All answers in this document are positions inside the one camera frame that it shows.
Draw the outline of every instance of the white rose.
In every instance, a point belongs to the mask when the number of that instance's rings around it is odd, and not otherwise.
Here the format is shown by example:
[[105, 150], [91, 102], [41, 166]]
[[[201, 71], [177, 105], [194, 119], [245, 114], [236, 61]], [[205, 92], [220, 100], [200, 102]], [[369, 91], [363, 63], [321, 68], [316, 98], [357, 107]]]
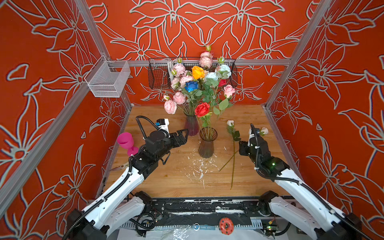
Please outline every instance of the white rose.
[[264, 127], [261, 129], [261, 131], [264, 135], [266, 135], [268, 133], [268, 128]]

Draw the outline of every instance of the blue rose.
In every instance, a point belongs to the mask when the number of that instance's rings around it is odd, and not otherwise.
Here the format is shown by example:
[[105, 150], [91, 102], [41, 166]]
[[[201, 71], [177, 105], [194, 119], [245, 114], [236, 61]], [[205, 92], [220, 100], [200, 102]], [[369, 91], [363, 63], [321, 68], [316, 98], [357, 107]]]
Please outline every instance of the blue rose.
[[190, 82], [186, 82], [185, 84], [186, 84], [185, 89], [189, 93], [192, 92], [193, 90], [199, 89], [199, 85], [197, 82], [190, 81]]

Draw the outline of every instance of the wooden tabletop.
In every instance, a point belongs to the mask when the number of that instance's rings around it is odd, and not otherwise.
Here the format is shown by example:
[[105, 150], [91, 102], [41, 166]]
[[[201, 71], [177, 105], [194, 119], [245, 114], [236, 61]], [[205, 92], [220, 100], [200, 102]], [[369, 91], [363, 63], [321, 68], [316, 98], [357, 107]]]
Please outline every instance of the wooden tabletop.
[[[135, 117], [143, 115], [156, 122], [159, 118], [169, 119], [169, 132], [184, 128], [185, 115], [178, 109], [174, 115], [167, 114], [163, 106], [134, 106], [129, 116], [126, 132], [134, 138], [135, 146], [140, 147], [144, 140]], [[248, 140], [250, 123], [255, 127], [266, 127], [269, 133], [264, 136], [272, 155], [285, 161], [284, 155], [272, 132], [264, 111], [260, 105], [234, 105], [225, 110], [215, 124], [218, 137], [215, 140], [215, 153], [211, 158], [199, 156], [199, 135], [189, 136], [188, 142], [171, 150], [166, 165], [159, 162], [158, 168], [133, 193], [145, 191], [151, 197], [219, 197], [219, 196], [260, 196], [268, 190], [279, 195], [289, 195], [283, 188], [271, 180], [260, 177], [253, 169], [254, 164], [249, 157], [235, 155], [235, 173], [231, 189], [232, 167], [231, 160], [220, 172], [219, 169], [233, 155], [232, 136], [227, 132], [227, 120], [235, 121], [235, 129], [240, 131], [240, 137]], [[154, 131], [147, 121], [141, 121], [144, 130], [149, 134]], [[112, 168], [128, 161], [127, 150], [119, 147]], [[114, 183], [124, 170], [111, 171], [106, 181], [105, 189]]]

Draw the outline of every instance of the metal mesh basket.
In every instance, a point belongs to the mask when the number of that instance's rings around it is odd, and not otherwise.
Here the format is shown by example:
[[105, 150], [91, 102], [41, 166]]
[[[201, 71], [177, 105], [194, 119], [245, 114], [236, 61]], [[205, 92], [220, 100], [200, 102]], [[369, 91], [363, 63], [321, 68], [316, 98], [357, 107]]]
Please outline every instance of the metal mesh basket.
[[108, 66], [102, 56], [84, 78], [95, 97], [118, 98], [129, 78], [131, 69], [128, 62], [122, 68]]
[[[168, 71], [169, 62], [171, 61], [174, 64], [177, 63], [177, 58], [150, 58], [149, 59], [149, 68], [148, 68], [148, 80], [149, 87], [151, 89], [169, 89], [170, 86], [170, 73]], [[184, 57], [183, 65], [186, 70], [192, 71], [193, 66], [200, 66], [199, 63], [200, 57]], [[208, 69], [211, 72], [214, 72], [215, 69], [220, 65], [228, 65], [231, 69], [231, 76], [227, 81], [227, 84], [232, 85], [232, 87], [237, 87], [237, 68], [235, 65], [235, 59], [226, 59], [224, 63], [218, 63], [217, 60], [214, 60], [212, 67]]]

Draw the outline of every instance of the red wall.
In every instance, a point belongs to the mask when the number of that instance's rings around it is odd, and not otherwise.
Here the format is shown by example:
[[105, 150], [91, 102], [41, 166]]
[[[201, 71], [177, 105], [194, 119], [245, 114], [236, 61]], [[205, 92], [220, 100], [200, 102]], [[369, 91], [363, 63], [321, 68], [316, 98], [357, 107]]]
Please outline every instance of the red wall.
[[272, 107], [304, 180], [384, 237], [384, 4], [337, 0]]
[[[100, 57], [72, 0], [0, 3], [0, 187]], [[0, 220], [1, 239], [61, 239], [93, 199], [124, 119], [121, 99], [90, 92]]]
[[[114, 60], [200, 56], [212, 45], [214, 57], [289, 58], [319, 1], [115, 1], [87, 0]], [[282, 66], [238, 68], [234, 101], [265, 103]], [[126, 91], [131, 102], [162, 104], [164, 93], [151, 90], [144, 67], [132, 71]]]

